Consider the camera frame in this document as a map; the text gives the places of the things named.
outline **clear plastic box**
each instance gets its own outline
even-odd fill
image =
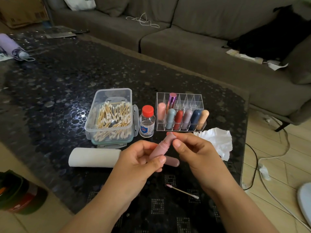
[[[86,137],[94,145],[125,146],[138,134],[138,108],[129,88],[103,89],[95,94],[85,124]]]
[[[200,130],[195,130],[195,131],[202,131],[205,126],[206,126],[206,121],[204,122],[204,124],[191,124],[189,123],[187,125],[186,129],[181,129],[183,122],[181,121],[181,123],[179,124],[179,126],[175,126],[176,123],[174,123],[174,125],[172,126],[171,129],[166,129],[166,116],[164,120],[158,120],[158,104],[163,102],[166,105],[168,104],[169,101],[169,93],[161,93],[158,92],[156,94],[156,104],[155,104],[155,114],[156,114],[156,130],[157,131],[188,131],[190,125],[195,125],[195,127],[197,127],[198,125],[202,125],[202,128]],[[175,104],[173,106],[173,109],[177,111],[179,110],[183,110],[184,114],[185,111],[188,109],[191,109],[192,111],[194,110],[204,110],[204,105],[203,105],[203,99],[202,99],[202,95],[201,94],[178,94],[177,93],[177,98],[175,101]]]

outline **water bottle lid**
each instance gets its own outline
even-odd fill
[[[142,116],[150,118],[153,116],[153,107],[151,105],[145,105],[142,108]]]

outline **person's left hand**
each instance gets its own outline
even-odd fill
[[[166,161],[164,155],[149,161],[148,157],[157,147],[156,143],[140,140],[120,153],[109,178],[99,192],[103,198],[115,201],[115,207],[125,212],[131,201],[144,187],[147,178],[161,172]]]

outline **person's right hand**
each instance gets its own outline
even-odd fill
[[[177,137],[173,141],[175,150],[181,160],[189,164],[204,191],[217,191],[221,186],[234,181],[212,143],[190,132],[174,132],[174,135]]]

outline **black cable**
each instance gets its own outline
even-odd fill
[[[247,144],[251,149],[252,151],[254,152],[255,156],[256,156],[256,168],[255,168],[255,172],[254,172],[254,176],[253,176],[253,179],[252,179],[252,184],[249,188],[246,188],[246,189],[243,189],[243,190],[248,190],[248,189],[251,189],[253,187],[253,184],[254,184],[254,180],[255,180],[255,176],[256,176],[256,171],[257,171],[257,168],[258,168],[258,157],[257,157],[257,154],[256,152],[254,151],[254,149],[249,145]]]

